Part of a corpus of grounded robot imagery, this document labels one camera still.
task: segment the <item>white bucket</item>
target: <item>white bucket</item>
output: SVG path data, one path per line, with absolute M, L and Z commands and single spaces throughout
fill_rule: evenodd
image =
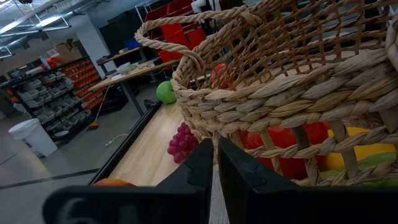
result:
M 8 132 L 15 139 L 23 140 L 27 143 L 37 156 L 40 156 L 40 154 L 49 156 L 58 149 L 50 136 L 44 131 L 37 118 L 21 122 L 12 127 Z

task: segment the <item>woven basket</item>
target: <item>woven basket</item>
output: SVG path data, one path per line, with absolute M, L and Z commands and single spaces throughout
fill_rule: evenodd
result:
M 148 21 L 137 31 L 136 40 L 143 46 L 184 54 L 172 84 L 184 119 L 199 139 L 212 138 L 216 146 L 224 136 L 243 148 L 238 130 L 260 133 L 265 146 L 250 154 L 270 158 L 281 175 L 279 156 L 304 159 L 308 178 L 297 181 L 299 185 L 356 185 L 398 171 L 395 161 L 359 170 L 353 149 L 398 142 L 398 109 L 393 108 L 398 104 L 398 74 L 383 45 L 386 23 L 392 19 L 389 5 L 396 3 L 311 0 L 299 9 L 296 1 L 269 0 L 250 7 Z M 365 18 L 365 10 L 382 8 L 380 16 Z M 285 9 L 291 13 L 281 13 Z M 354 19 L 347 22 L 347 17 Z M 226 24 L 192 51 L 143 37 L 161 25 L 207 18 Z M 365 25 L 370 24 L 379 29 L 366 30 Z M 356 32 L 343 35 L 345 29 Z M 312 37 L 318 40 L 309 42 Z M 369 38 L 374 40 L 363 43 Z M 227 66 L 215 71 L 221 63 Z M 213 78 L 211 70 L 216 72 Z M 232 78 L 234 82 L 222 89 Z M 190 89 L 192 80 L 197 90 Z M 349 137 L 343 120 L 373 129 Z M 311 146 L 302 125 L 315 122 L 329 122 L 335 136 Z M 276 148 L 267 132 L 269 126 L 292 128 L 298 144 Z M 331 152 L 342 154 L 346 172 L 322 180 L 314 156 Z

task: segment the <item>concrete floor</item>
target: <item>concrete floor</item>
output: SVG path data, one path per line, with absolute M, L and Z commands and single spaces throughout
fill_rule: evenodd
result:
M 146 111 L 144 99 L 156 100 L 155 85 L 140 86 L 137 100 Z M 86 185 L 124 141 L 139 115 L 132 103 L 123 109 L 100 116 L 99 128 L 83 130 L 68 144 L 46 158 L 37 158 L 8 130 L 25 120 L 13 116 L 0 120 L 0 223 L 43 223 L 41 208 L 54 190 L 68 185 Z

